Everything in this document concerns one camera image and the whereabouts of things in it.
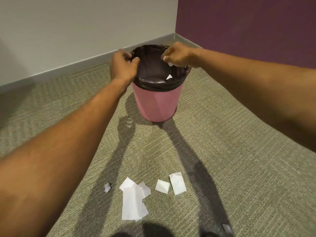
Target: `small paper piece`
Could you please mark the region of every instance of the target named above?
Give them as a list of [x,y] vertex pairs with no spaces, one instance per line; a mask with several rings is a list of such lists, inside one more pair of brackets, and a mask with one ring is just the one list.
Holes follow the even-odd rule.
[[122,220],[140,220],[145,212],[143,207],[142,188],[136,187],[124,188]]
[[148,186],[146,186],[144,182],[140,183],[138,186],[142,188],[143,199],[151,194],[150,188]]
[[136,187],[136,186],[138,185],[134,181],[132,181],[130,178],[127,177],[119,188],[121,191],[123,191],[124,188],[131,188],[131,187]]
[[170,186],[170,183],[159,179],[157,181],[155,190],[168,194],[169,186]]
[[170,175],[174,195],[179,195],[186,191],[181,172],[173,173]]
[[231,234],[233,233],[233,231],[232,231],[232,229],[231,229],[231,227],[229,225],[222,224],[222,226],[224,228],[225,233],[231,233]]
[[104,188],[105,188],[105,193],[108,193],[109,192],[109,190],[111,189],[111,187],[110,187],[110,183],[108,182],[108,183],[106,183],[105,185],[104,185]]

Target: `garbage bag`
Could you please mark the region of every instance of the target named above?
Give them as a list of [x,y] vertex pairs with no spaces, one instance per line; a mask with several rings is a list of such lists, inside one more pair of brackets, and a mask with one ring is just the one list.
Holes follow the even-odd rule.
[[165,92],[181,86],[188,76],[190,67],[169,66],[161,59],[161,55],[169,46],[144,45],[132,51],[133,60],[140,58],[134,84],[144,90]]

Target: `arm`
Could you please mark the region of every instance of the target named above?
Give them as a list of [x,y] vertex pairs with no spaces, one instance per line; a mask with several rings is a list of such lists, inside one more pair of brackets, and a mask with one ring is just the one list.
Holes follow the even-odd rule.
[[139,58],[118,51],[112,82],[0,162],[0,236],[45,236],[84,177]]
[[165,62],[203,68],[268,125],[316,152],[316,70],[175,43]]

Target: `person's right hand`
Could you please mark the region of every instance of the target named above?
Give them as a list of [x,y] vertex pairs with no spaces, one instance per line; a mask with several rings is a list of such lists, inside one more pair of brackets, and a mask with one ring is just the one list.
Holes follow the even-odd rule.
[[176,66],[191,66],[197,68],[198,66],[194,63],[194,50],[196,48],[188,47],[180,42],[176,42],[170,46],[161,59],[166,63],[172,63]]

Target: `floor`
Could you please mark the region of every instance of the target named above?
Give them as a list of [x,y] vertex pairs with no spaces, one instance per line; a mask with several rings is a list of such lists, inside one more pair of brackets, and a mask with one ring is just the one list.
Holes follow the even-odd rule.
[[[0,95],[0,156],[77,109],[109,82],[109,65]],[[122,97],[87,174],[53,236],[313,236],[316,154],[273,130],[202,69],[184,83],[177,111],[154,125]],[[181,171],[187,192],[155,191]],[[126,177],[152,190],[149,215],[122,221]],[[113,188],[105,193],[103,186]]]

